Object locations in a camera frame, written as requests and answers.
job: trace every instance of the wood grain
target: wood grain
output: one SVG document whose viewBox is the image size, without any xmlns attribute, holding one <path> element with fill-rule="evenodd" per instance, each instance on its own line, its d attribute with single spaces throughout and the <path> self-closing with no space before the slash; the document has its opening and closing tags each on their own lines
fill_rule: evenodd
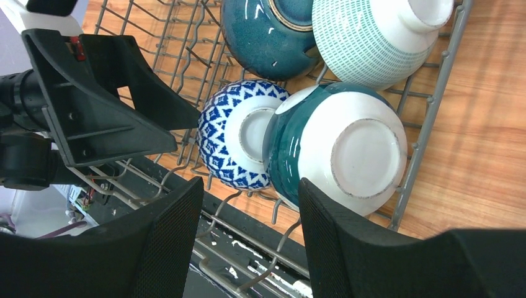
<svg viewBox="0 0 526 298">
<path fill-rule="evenodd" d="M 156 0 L 134 2 L 160 19 L 165 19 L 170 10 L 170 6 Z M 83 25 L 86 33 L 95 30 L 101 5 L 102 0 L 90 1 Z M 109 0 L 107 7 L 125 16 L 129 5 L 128 0 Z M 218 7 L 210 10 L 219 19 Z M 194 11 L 192 6 L 185 4 L 172 9 L 170 18 L 176 18 L 176 21 L 167 28 L 166 36 L 184 37 L 187 24 L 181 21 L 191 20 L 192 14 L 194 21 L 202 17 L 204 25 L 197 35 L 193 25 L 188 31 L 189 39 L 214 40 L 218 37 L 222 40 L 208 12 L 203 14 L 201 7 Z M 105 12 L 101 25 L 115 34 L 135 36 L 141 47 L 155 53 L 164 22 L 136 6 L 131 7 L 129 16 L 130 21 L 151 34 L 130 23 L 123 26 L 123 19 L 109 11 Z M 399 232 L 428 238 L 455 227 L 526 228 L 525 27 L 526 2 L 523 0 L 476 1 Z M 225 79 L 239 79 L 241 69 L 233 59 L 234 65 L 226 67 L 229 61 L 225 53 L 221 55 L 221 45 L 214 47 L 210 42 L 198 42 L 193 49 L 197 56 L 211 62 L 210 67 L 193 56 L 188 59 L 189 54 L 181 48 L 191 43 L 191 40 L 165 39 L 160 52 L 167 55 L 161 55 L 155 65 L 152 53 L 144 52 L 144 55 L 161 79 L 189 101 L 195 102 L 195 98 L 199 98 L 198 106 L 202 107 L 204 100 L 218 88 L 217 84 L 210 82 L 215 69 L 216 80 L 223 72 Z M 440 39 L 429 61 L 438 62 L 440 52 L 447 48 L 447 44 L 446 38 Z M 173 74 L 180 74 L 186 63 L 188 68 L 182 84 L 181 76 Z M 206 81 L 197 79 L 202 77 L 206 77 Z M 436 69 L 421 69 L 411 90 L 432 93 L 436 79 Z M 312 84 L 313 80 L 308 78 L 296 79 L 287 84 L 287 89 L 295 92 Z M 397 85 L 398 88 L 402 86 L 403 82 Z M 384 95 L 393 105 L 398 105 L 399 96 Z M 401 118 L 421 124 L 426 112 L 422 100 L 410 97 Z M 418 129 L 407 129 L 408 140 L 414 142 L 418 132 Z M 190 168 L 199 166 L 194 163 L 197 149 L 186 146 L 182 152 L 183 165 L 187 158 L 190 166 L 176 173 L 190 178 L 195 175 Z M 163 155 L 160 163 L 170 169 L 181 166 L 177 164 L 177 156 L 170 154 Z M 204 166 L 198 170 L 206 172 Z M 235 190 L 214 179 L 211 193 L 224 199 Z M 267 194 L 273 195 L 272 191 L 267 191 Z M 272 225 L 270 216 L 274 203 L 257 195 L 247 197 L 243 194 L 230 204 L 281 233 L 298 218 L 296 212 L 281 207 L 278 222 Z M 381 211 L 391 214 L 395 204 L 396 200 L 392 198 Z M 370 219 L 382 225 L 388 223 L 377 215 Z M 292 238 L 303 243 L 300 228 L 292 233 Z"/>
</svg>

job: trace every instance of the bowl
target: bowl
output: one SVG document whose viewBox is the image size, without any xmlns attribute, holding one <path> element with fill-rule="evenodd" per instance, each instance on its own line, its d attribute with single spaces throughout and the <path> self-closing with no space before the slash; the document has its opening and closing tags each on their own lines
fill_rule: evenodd
<svg viewBox="0 0 526 298">
<path fill-rule="evenodd" d="M 270 82 L 237 81 L 205 104 L 198 120 L 199 154 L 212 175 L 236 189 L 269 186 L 262 143 L 270 118 L 289 93 Z"/>
<path fill-rule="evenodd" d="M 263 146 L 272 185 L 293 209 L 306 177 L 364 216 L 393 195 L 408 151 L 404 127 L 388 102 L 347 83 L 316 85 L 290 96 L 272 116 Z"/>
<path fill-rule="evenodd" d="M 221 31 L 242 67 L 264 79 L 286 81 L 320 62 L 311 16 L 312 0 L 224 0 Z"/>
<path fill-rule="evenodd" d="M 314 0 L 319 52 L 343 82 L 384 90 L 429 57 L 453 0 Z"/>
</svg>

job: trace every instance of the metal wire rack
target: metal wire rack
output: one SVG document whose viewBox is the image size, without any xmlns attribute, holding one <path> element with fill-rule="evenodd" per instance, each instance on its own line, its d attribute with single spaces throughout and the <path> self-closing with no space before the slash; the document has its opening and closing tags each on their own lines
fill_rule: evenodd
<svg viewBox="0 0 526 298">
<path fill-rule="evenodd" d="M 165 2 L 162 0 L 128 0 L 125 2 L 126 3 L 122 5 L 122 0 L 102 1 L 98 21 L 95 24 L 95 34 L 134 35 L 143 51 L 143 55 L 146 60 L 150 62 L 153 71 L 175 90 L 175 92 L 179 93 L 198 109 L 202 108 L 206 100 L 224 84 L 228 84 L 237 79 L 253 77 L 237 64 L 228 52 L 222 39 L 218 21 L 221 0 L 165 0 Z M 400 226 L 472 6 L 473 0 L 464 0 L 455 3 L 455 17 L 452 18 L 451 24 L 446 26 L 447 31 L 440 33 L 439 39 L 444 45 L 443 49 L 439 48 L 438 44 L 435 48 L 436 55 L 434 55 L 434 57 L 437 58 L 437 61 L 424 64 L 420 70 L 436 75 L 437 79 L 434 90 L 431 88 L 430 90 L 422 92 L 421 90 L 414 91 L 411 89 L 413 82 L 417 81 L 417 72 L 405 82 L 400 85 L 395 85 L 384 94 L 391 103 L 394 103 L 393 106 L 397 107 L 396 111 L 402 118 L 405 108 L 410 104 L 422 106 L 424 110 L 421 123 L 403 121 L 406 129 L 416 130 L 417 133 L 413 134 L 415 135 L 415 140 L 410 144 L 412 154 L 408 156 L 409 163 L 403 182 L 397 189 L 397 193 L 393 199 L 395 202 L 393 212 L 392 214 L 386 214 L 385 212 L 378 211 L 381 216 L 389 220 L 389 229 L 396 231 Z M 336 81 L 336 77 L 330 73 L 326 65 L 323 65 L 309 74 L 301 83 L 297 81 L 276 83 L 289 89 L 289 91 L 297 91 L 297 89 L 314 83 L 327 83 L 332 81 Z M 293 88 L 297 89 L 290 90 L 290 86 L 295 86 Z M 125 91 L 120 92 L 120 94 L 123 101 L 127 102 L 130 100 Z M 74 168 L 70 170 L 83 178 L 83 180 L 97 192 L 113 195 L 133 209 L 137 209 L 141 205 L 155 200 L 163 191 L 169 191 L 164 184 L 169 175 L 174 173 L 187 173 L 189 170 L 192 175 L 206 176 L 208 177 L 207 190 L 210 190 L 214 177 L 208 173 L 199 160 L 198 150 L 196 148 L 195 129 L 172 133 L 178 141 L 179 151 L 165 154 L 176 158 L 178 166 L 171 169 L 160 181 L 132 166 L 131 159 L 117 162 L 118 165 L 125 169 L 119 176 L 109 176 L 101 171 L 100 168 L 94 166 L 92 166 L 91 169 L 100 176 L 85 176 Z M 158 163 L 161 157 L 162 155 L 158 155 L 151 158 L 155 163 Z M 137 196 L 131 190 L 117 182 L 117 179 L 125 174 L 138 175 L 158 187 L 158 193 L 149 198 Z M 95 178 L 107 179 L 115 188 L 112 191 L 103 189 L 93 182 L 92 179 Z M 202 212 L 202 215 L 208 218 L 211 224 L 206 231 L 196 236 L 196 243 L 201 247 L 198 248 L 196 246 L 194 253 L 202 259 L 200 269 L 236 296 L 247 297 L 246 290 L 256 283 L 260 283 L 277 297 L 290 297 L 290 295 L 284 294 L 283 291 L 280 291 L 275 285 L 269 282 L 267 278 L 275 265 L 281 263 L 294 269 L 298 274 L 308 279 L 309 273 L 306 268 L 280 254 L 280 250 L 289 234 L 300 226 L 300 220 L 290 226 L 283 234 L 277 248 L 265 246 L 263 243 L 238 230 L 230 225 L 228 221 L 220 217 L 224 205 L 235 197 L 242 195 L 243 192 L 238 191 L 226 197 L 217 208 L 215 214 Z M 272 223 L 276 223 L 279 206 L 282 203 L 280 199 L 272 196 L 268 192 L 248 192 L 245 195 L 249 197 L 256 195 L 267 200 L 275 201 Z M 228 229 L 251 245 L 258 247 L 270 255 L 272 263 L 267 271 L 259 274 L 253 273 L 247 270 L 245 266 L 227 257 L 224 253 L 217 251 L 213 246 L 204 243 L 202 241 L 204 236 L 208 235 L 217 225 Z M 239 272 L 251 278 L 251 280 L 242 286 L 234 286 L 208 268 L 207 253 L 219 256 Z"/>
</svg>

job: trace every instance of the red component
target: red component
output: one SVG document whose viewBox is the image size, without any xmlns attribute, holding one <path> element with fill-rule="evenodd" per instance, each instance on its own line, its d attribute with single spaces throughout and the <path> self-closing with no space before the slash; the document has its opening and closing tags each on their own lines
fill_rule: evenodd
<svg viewBox="0 0 526 298">
<path fill-rule="evenodd" d="M 84 54 L 84 48 L 82 47 L 81 41 L 78 36 L 72 36 L 69 38 L 69 41 L 75 48 L 75 57 L 78 61 L 84 61 L 86 56 Z"/>
</svg>

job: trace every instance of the brown rim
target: brown rim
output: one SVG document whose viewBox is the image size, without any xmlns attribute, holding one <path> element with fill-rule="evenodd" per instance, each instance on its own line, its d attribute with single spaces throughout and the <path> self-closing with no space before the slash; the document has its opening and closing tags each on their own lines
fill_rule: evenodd
<svg viewBox="0 0 526 298">
<path fill-rule="evenodd" d="M 285 26 L 288 28 L 291 28 L 292 30 L 301 31 L 301 32 L 309 32 L 312 31 L 312 25 L 309 26 L 300 26 L 296 25 L 294 23 L 291 23 L 289 20 L 287 20 L 278 10 L 276 7 L 276 3 L 274 3 L 275 0 L 269 0 L 269 6 L 270 10 L 274 14 L 274 16 Z"/>
</svg>

